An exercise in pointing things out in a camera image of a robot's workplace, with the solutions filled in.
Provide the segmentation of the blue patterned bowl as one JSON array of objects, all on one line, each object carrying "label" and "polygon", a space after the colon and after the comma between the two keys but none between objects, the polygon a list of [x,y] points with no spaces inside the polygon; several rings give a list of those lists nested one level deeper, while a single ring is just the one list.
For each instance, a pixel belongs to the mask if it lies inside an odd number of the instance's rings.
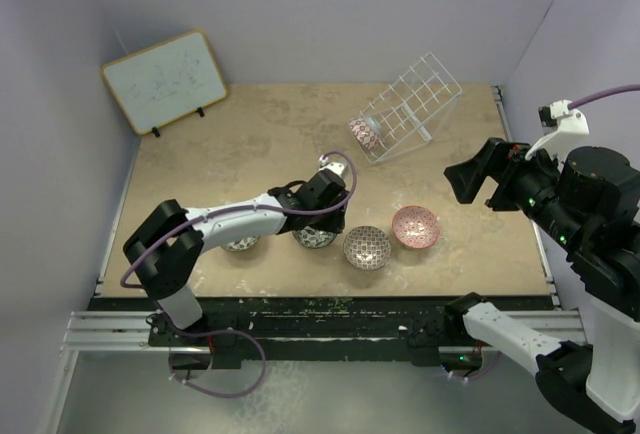
[{"label": "blue patterned bowl", "polygon": [[381,127],[372,116],[358,116],[348,123],[349,130],[358,143],[366,150],[372,151],[380,145]]}]

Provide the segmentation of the white wire dish rack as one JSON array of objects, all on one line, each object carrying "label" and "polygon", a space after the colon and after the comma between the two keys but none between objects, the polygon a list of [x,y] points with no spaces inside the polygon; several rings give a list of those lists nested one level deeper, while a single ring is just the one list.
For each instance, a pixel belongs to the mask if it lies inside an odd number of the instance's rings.
[{"label": "white wire dish rack", "polygon": [[359,147],[372,165],[398,158],[432,143],[448,122],[463,89],[431,52],[374,96],[356,116],[372,116],[381,127],[380,145]]}]

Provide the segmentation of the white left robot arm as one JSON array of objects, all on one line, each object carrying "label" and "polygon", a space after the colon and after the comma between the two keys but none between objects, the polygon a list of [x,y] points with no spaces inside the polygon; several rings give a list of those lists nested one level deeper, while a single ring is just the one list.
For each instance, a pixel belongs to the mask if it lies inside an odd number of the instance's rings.
[{"label": "white left robot arm", "polygon": [[171,320],[170,332],[184,346],[202,341],[203,311],[188,285],[201,254],[250,237],[281,235],[307,227],[340,233],[350,197],[348,167],[332,162],[307,181],[275,187],[244,202],[214,208],[159,204],[124,243],[123,252],[148,298]]}]

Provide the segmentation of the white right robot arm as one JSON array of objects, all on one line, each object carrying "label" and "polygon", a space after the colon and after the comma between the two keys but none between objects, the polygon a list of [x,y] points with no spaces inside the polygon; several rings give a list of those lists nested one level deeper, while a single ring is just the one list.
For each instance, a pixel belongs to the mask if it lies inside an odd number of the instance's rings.
[{"label": "white right robot arm", "polygon": [[445,334],[456,345],[484,342],[524,368],[546,401],[594,433],[633,433],[639,420],[639,173],[622,154],[573,149],[564,161],[546,149],[500,138],[446,168],[458,202],[486,179],[487,206],[519,211],[566,255],[584,288],[584,343],[542,334],[467,294],[446,308]]}]

